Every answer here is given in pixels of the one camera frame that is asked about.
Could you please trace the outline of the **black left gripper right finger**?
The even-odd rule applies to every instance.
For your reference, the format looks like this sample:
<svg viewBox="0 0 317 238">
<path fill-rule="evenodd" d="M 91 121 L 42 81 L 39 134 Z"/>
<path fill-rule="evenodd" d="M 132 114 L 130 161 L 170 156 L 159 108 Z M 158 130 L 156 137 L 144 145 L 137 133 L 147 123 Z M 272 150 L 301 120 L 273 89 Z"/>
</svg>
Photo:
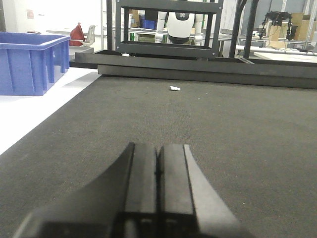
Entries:
<svg viewBox="0 0 317 238">
<path fill-rule="evenodd" d="M 202 173 L 189 145 L 165 145 L 158 160 L 162 237 L 250 237 Z"/>
</svg>

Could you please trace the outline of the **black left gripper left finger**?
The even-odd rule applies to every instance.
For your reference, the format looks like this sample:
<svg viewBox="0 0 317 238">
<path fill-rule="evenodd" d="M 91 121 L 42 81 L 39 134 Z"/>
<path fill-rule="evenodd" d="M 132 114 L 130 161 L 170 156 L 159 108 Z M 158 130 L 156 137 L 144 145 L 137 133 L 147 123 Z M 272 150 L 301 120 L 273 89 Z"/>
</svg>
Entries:
<svg viewBox="0 0 317 238">
<path fill-rule="evenodd" d="M 156 150 L 129 143 L 81 189 L 33 210 L 17 238 L 156 237 Z"/>
</svg>

